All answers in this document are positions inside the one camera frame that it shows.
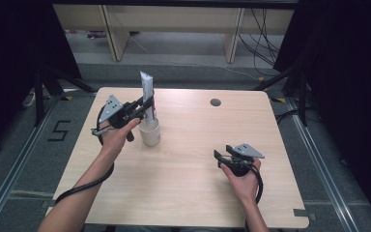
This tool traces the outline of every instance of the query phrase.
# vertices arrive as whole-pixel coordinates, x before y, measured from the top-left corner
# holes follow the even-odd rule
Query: person's right arm
[[[253,165],[258,171],[260,170],[261,162],[258,159],[254,159]],[[254,173],[249,171],[246,175],[237,177],[224,163],[221,164],[221,169],[228,177],[234,194],[243,206],[249,230],[251,232],[269,231],[255,201],[258,180]]]

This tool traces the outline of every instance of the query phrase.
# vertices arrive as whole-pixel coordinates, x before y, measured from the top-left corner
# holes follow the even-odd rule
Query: desk
[[[100,150],[91,128],[109,95],[132,102],[142,89],[101,88],[55,192],[70,189]],[[221,100],[212,106],[212,99]],[[138,128],[126,143],[86,223],[243,227],[243,210],[228,180],[217,168],[214,149],[247,142],[266,157],[261,173],[264,194],[259,207],[269,228],[305,228],[308,217],[295,217],[304,206],[263,92],[155,89],[161,141],[142,143]]]

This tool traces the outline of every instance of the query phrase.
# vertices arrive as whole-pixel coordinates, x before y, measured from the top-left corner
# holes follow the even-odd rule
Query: forearm
[[[100,153],[74,187],[83,186],[104,176],[114,159]],[[39,231],[80,231],[100,186],[101,184],[64,198],[46,216]]]
[[[269,231],[260,213],[258,205],[254,201],[243,202],[246,222],[250,232]]]

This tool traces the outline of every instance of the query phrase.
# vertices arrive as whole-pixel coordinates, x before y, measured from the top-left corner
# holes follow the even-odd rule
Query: black stand
[[[43,85],[49,92],[50,96],[59,96],[64,93],[56,77],[52,77],[51,74],[62,79],[65,79],[66,81],[68,81],[68,83],[73,84],[74,86],[88,93],[95,93],[98,91],[97,89],[94,89],[84,84],[83,82],[76,78],[70,77],[69,75],[58,69],[49,67],[47,65],[41,65],[41,67],[37,70],[37,75],[35,78],[35,98],[36,98],[35,126],[41,122],[44,116]]]
[[[328,26],[330,25],[329,18],[331,17],[333,6],[334,1],[329,6],[328,10],[323,13],[315,27],[313,27],[295,64],[279,75],[252,89],[254,91],[262,91],[285,77],[288,77],[282,89],[282,93],[284,96],[290,97],[293,96],[297,90],[300,90],[299,116],[305,127],[307,126],[305,120],[306,75],[309,73],[312,62],[315,62],[325,36],[328,33]]]

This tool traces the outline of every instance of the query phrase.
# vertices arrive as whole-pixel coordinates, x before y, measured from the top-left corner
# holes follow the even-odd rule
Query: cup
[[[150,127],[147,125],[146,120],[141,120],[139,125],[141,138],[143,139],[143,143],[147,146],[153,147],[159,143],[161,140],[160,130],[159,130],[159,122],[158,119],[155,119],[155,124]]]

